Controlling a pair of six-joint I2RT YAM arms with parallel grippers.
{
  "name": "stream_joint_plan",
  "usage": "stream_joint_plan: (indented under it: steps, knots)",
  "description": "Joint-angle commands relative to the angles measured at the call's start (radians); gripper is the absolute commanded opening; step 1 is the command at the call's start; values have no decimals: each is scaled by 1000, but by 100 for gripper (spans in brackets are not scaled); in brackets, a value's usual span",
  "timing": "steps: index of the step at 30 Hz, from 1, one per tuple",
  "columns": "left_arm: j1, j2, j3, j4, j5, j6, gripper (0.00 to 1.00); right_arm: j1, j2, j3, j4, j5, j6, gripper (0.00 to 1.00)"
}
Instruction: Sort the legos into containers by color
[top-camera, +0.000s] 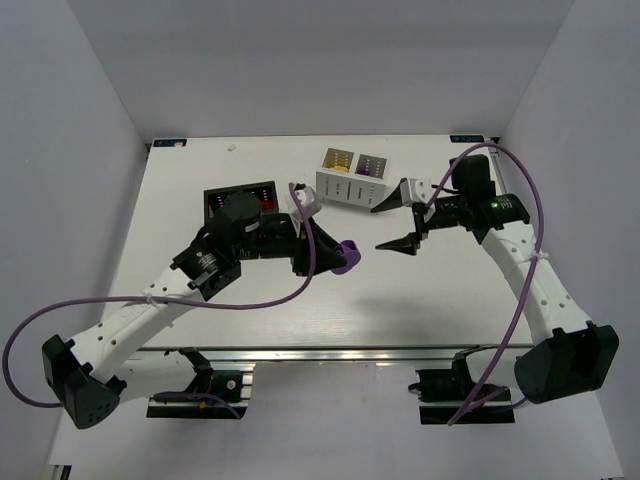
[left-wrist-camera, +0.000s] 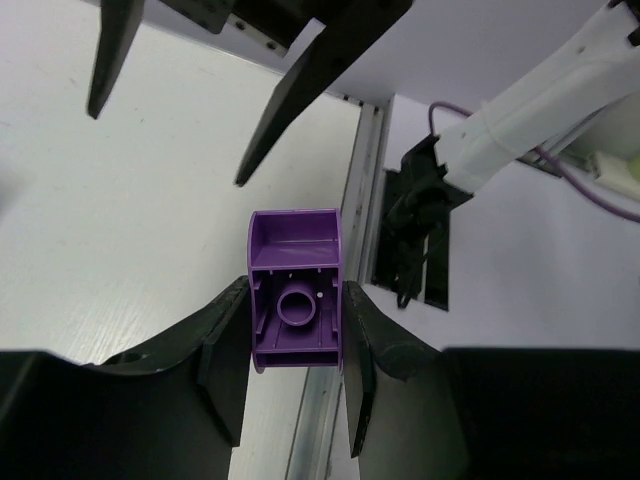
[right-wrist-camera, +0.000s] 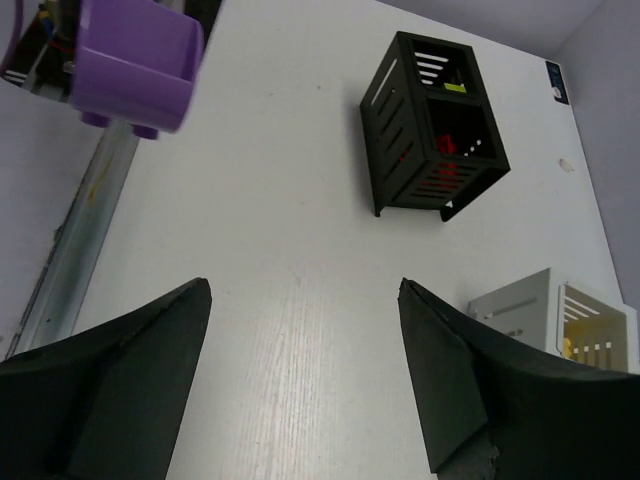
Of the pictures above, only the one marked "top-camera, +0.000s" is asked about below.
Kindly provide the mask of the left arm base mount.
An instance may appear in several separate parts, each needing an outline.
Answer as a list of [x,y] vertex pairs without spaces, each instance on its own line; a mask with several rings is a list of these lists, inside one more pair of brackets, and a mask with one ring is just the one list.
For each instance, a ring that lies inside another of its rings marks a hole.
[[177,353],[191,365],[194,377],[183,391],[167,391],[152,396],[146,417],[151,419],[241,420],[248,397],[243,394],[245,373],[221,370],[193,347]]

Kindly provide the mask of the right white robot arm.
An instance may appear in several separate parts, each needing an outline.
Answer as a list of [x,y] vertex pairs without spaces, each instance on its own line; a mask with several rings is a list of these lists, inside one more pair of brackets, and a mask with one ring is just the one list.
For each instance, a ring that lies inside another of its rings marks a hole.
[[485,384],[515,388],[534,404],[600,389],[619,347],[613,327],[596,325],[573,300],[541,251],[522,202],[498,194],[486,156],[451,160],[449,180],[453,194],[438,197],[427,181],[401,179],[372,210],[408,207],[414,230],[380,249],[414,255],[432,231],[464,228],[504,276],[517,298],[514,318],[526,320],[533,343],[522,355],[503,347],[457,354],[452,385],[475,399]]

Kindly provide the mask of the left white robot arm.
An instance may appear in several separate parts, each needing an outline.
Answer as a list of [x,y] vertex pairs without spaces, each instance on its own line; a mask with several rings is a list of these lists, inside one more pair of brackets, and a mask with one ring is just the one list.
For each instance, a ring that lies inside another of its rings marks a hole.
[[189,246],[152,282],[140,300],[68,340],[42,346],[47,384],[75,426],[91,428],[122,402],[202,402],[230,408],[240,399],[236,372],[221,374],[194,347],[142,358],[139,348],[175,320],[210,300],[241,276],[244,260],[288,258],[297,276],[344,274],[360,260],[356,244],[338,242],[313,220],[321,205],[297,185],[288,214],[265,215],[253,193],[226,196]]

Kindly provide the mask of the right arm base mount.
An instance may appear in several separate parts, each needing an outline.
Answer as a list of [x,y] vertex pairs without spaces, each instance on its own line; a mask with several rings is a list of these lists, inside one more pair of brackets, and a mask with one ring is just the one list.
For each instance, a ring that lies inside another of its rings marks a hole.
[[[418,381],[408,386],[408,391],[418,395],[419,415],[422,425],[446,425],[475,386],[467,365],[467,358],[474,353],[489,352],[490,348],[476,346],[454,355],[447,369],[422,369],[417,371]],[[490,402],[475,407],[463,415],[457,425],[513,424],[515,415],[511,406],[511,392],[504,387],[485,384],[475,401],[495,394]]]

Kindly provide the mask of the purple lego figure piece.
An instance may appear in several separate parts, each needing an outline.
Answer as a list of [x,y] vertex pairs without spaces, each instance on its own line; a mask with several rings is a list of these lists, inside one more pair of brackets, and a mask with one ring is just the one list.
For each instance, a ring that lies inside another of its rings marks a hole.
[[353,240],[343,240],[334,248],[334,251],[345,261],[343,266],[331,270],[335,275],[346,274],[361,260],[361,253]]

